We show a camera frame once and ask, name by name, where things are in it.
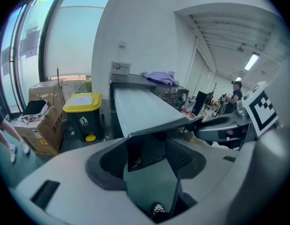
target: purple cloth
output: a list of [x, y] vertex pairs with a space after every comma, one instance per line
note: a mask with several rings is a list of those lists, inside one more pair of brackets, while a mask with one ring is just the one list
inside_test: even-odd
[[151, 74], [143, 72], [141, 75], [155, 82], [160, 82], [169, 86], [179, 86], [179, 82], [174, 79], [175, 72], [153, 72]]

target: trash bin lid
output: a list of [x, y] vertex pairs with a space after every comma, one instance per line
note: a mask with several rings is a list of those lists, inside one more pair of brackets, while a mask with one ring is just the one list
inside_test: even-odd
[[72, 94], [64, 105], [63, 110], [66, 113], [90, 112], [99, 109], [101, 101], [101, 93], [84, 92]]

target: glass window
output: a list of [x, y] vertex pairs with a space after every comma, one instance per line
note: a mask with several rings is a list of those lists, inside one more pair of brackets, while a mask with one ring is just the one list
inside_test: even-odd
[[64, 0], [54, 19], [46, 75], [91, 75], [96, 31], [108, 0]]
[[29, 8], [20, 36], [18, 69], [21, 91], [28, 103], [28, 90], [39, 83], [38, 48], [48, 11], [54, 0], [34, 0]]
[[19, 23], [19, 17], [21, 16], [25, 6], [18, 8], [14, 11], [7, 22], [6, 28], [4, 30], [3, 40], [1, 44], [1, 58], [0, 58], [0, 75], [2, 81], [2, 87], [4, 96], [7, 102], [7, 105], [10, 109], [11, 113], [18, 113], [19, 108], [16, 103], [16, 99], [18, 104], [18, 96], [14, 97], [13, 88], [15, 91], [15, 81], [14, 81], [14, 73], [13, 73], [13, 62], [10, 61], [10, 42], [12, 41], [12, 46], [14, 45], [15, 38], [15, 28]]

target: ceiling light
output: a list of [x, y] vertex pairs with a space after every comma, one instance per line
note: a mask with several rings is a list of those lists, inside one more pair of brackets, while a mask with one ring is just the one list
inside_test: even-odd
[[252, 57], [248, 61], [247, 65], [245, 66], [245, 69], [249, 71], [249, 69], [254, 65], [254, 63], [258, 60], [259, 55], [256, 53], [252, 54]]

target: ceiling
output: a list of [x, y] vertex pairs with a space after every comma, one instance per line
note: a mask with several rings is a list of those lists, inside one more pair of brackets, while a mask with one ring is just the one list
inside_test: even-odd
[[[252, 88], [257, 82], [270, 82], [287, 62], [290, 35], [283, 20], [275, 15], [236, 10], [196, 13], [191, 18], [209, 47], [216, 73], [221, 76], [232, 80], [240, 76], [243, 85]], [[260, 58], [246, 71], [253, 52]]]

